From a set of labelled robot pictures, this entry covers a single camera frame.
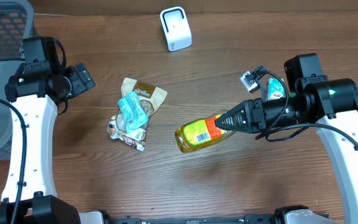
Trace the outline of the small teal tissue pack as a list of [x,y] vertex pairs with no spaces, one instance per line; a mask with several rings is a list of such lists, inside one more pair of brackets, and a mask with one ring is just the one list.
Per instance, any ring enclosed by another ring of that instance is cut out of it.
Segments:
[[276,100],[285,97],[285,89],[276,78],[267,81],[267,100]]

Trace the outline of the yellow oil bottle silver cap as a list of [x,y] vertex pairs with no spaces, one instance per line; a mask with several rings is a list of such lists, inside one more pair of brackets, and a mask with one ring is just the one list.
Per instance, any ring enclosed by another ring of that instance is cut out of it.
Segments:
[[175,131],[175,139],[182,153],[199,151],[231,137],[235,131],[219,129],[215,120],[227,110],[219,110],[211,116],[184,124]]

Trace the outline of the brown snack packet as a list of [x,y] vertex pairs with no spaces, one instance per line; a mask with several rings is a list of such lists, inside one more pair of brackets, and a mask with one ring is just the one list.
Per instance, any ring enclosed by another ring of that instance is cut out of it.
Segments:
[[125,77],[121,86],[122,97],[130,91],[137,93],[142,108],[149,119],[160,108],[167,97],[167,91],[155,85]]

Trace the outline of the white red snack wrapper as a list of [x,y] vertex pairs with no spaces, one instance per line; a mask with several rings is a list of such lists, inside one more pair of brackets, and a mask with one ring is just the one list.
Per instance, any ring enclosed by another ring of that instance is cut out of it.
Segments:
[[128,131],[122,113],[118,112],[116,115],[111,116],[107,131],[111,139],[119,139],[138,151],[144,151],[146,145],[147,124],[142,125],[134,131]]

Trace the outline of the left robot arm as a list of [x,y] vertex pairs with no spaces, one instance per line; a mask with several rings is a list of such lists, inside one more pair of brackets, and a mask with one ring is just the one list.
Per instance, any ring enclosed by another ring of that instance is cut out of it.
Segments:
[[60,103],[95,86],[86,67],[60,60],[52,37],[22,42],[25,62],[5,86],[12,115],[9,175],[2,192],[0,223],[103,223],[103,213],[79,212],[57,197],[52,139]]

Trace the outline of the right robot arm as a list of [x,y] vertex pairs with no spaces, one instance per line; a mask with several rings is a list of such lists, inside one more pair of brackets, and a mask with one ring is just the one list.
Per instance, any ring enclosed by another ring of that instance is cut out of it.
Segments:
[[295,137],[315,128],[331,161],[344,219],[358,223],[358,87],[349,78],[330,80],[314,53],[287,60],[284,69],[282,98],[243,101],[216,119],[215,125],[270,142],[282,131]]

